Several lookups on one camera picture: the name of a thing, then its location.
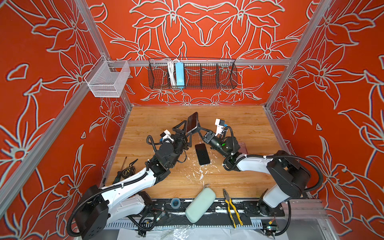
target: floral pattern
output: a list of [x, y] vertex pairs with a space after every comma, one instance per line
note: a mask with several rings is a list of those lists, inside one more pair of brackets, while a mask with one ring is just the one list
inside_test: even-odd
[[[0, 66], [2, 187], [100, 55], [73, 0], [8, 0], [0, 11], [12, 22], [1, 25], [7, 37], [0, 39], [12, 56]], [[126, 114], [122, 99], [95, 98], [88, 92], [0, 219], [0, 239], [68, 238], [66, 221], [84, 191], [101, 182], [104, 157]], [[113, 124], [108, 126], [103, 117]], [[99, 123], [102, 131], [87, 131]]]
[[[189, 56], [290, 58], [318, 5], [305, 0], [292, 10], [292, 0], [217, 4], [202, 0], [145, 0], [124, 6], [100, 0], [87, 3], [111, 57], [116, 60]], [[238, 70], [241, 80], [237, 88], [201, 93], [192, 89], [150, 89], [146, 69], [134, 67], [134, 79], [126, 91], [135, 93], [130, 100], [136, 105], [263, 104], [277, 82], [273, 76], [282, 71], [282, 66], [245, 66]], [[250, 70], [258, 70], [257, 77]]]
[[290, 151], [321, 169], [311, 194], [341, 239], [384, 238], [383, 14], [381, 1], [333, 0], [271, 106]]

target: phone screen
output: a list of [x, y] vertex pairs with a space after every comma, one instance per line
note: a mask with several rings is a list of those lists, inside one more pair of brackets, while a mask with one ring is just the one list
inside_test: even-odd
[[197, 159], [199, 160], [200, 165], [211, 163], [205, 143], [196, 144], [195, 149], [196, 149]]

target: plastic sheet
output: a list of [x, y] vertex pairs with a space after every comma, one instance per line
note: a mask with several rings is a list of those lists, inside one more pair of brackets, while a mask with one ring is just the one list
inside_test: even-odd
[[[118, 235], [118, 240], [268, 240], [273, 239], [262, 235], [254, 230], [243, 229], [227, 229], [227, 228], [175, 228], [162, 231], [147, 232], [145, 238], [139, 236], [137, 231], [121, 228]], [[286, 233], [277, 236], [276, 240], [289, 240]]]

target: white wire basket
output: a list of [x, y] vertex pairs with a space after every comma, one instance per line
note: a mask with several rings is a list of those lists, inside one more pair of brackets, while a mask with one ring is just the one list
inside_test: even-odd
[[126, 61], [120, 72], [111, 71], [114, 68], [109, 67], [108, 62], [104, 56], [101, 56], [84, 79], [95, 97], [118, 98], [124, 89], [131, 69]]

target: blue power strip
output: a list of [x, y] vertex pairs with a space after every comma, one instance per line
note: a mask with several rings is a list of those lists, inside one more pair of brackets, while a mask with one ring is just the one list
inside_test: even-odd
[[175, 63], [176, 68], [176, 85], [180, 86], [179, 88], [184, 88], [184, 63], [178, 62]]

